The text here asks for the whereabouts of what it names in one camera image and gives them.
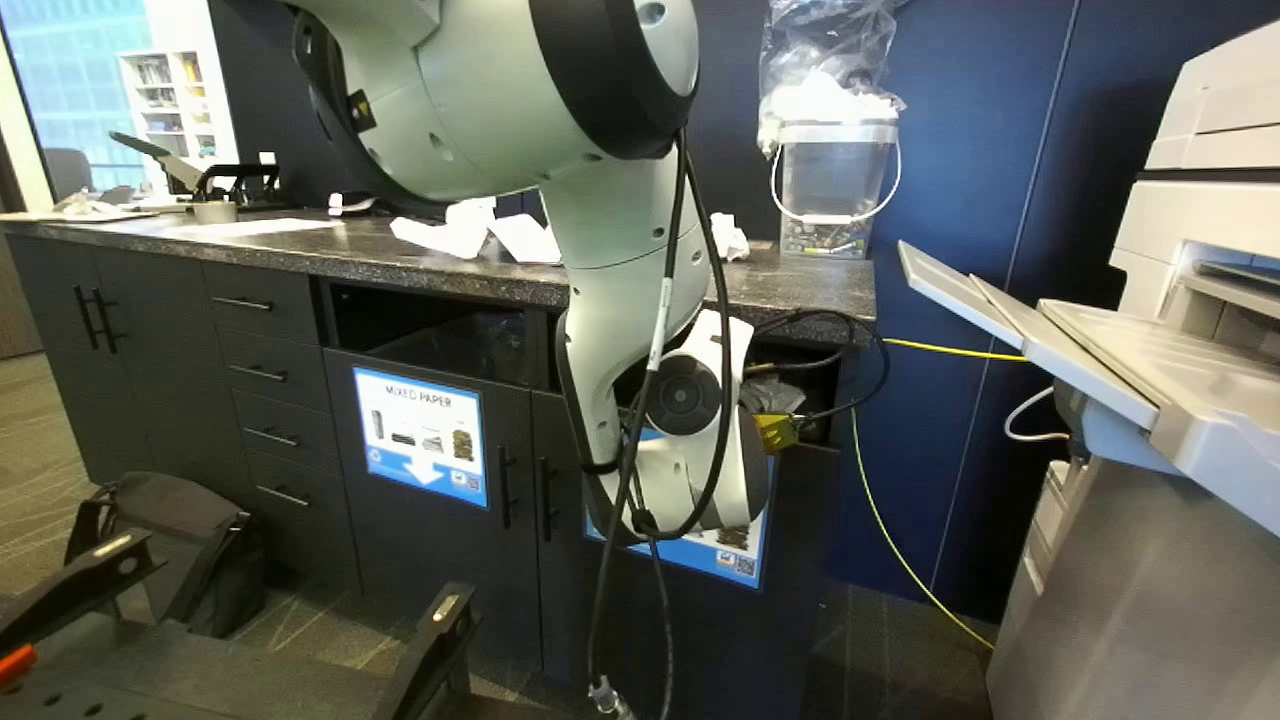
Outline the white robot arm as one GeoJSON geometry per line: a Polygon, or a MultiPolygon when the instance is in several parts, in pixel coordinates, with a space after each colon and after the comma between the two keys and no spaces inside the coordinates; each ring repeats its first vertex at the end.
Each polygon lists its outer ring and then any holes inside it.
{"type": "Polygon", "coordinates": [[[637,540],[763,513],[740,402],[754,328],[724,308],[679,134],[694,0],[290,0],[341,49],[352,134],[395,188],[533,192],[569,299],[562,373],[592,505],[637,540]]]}

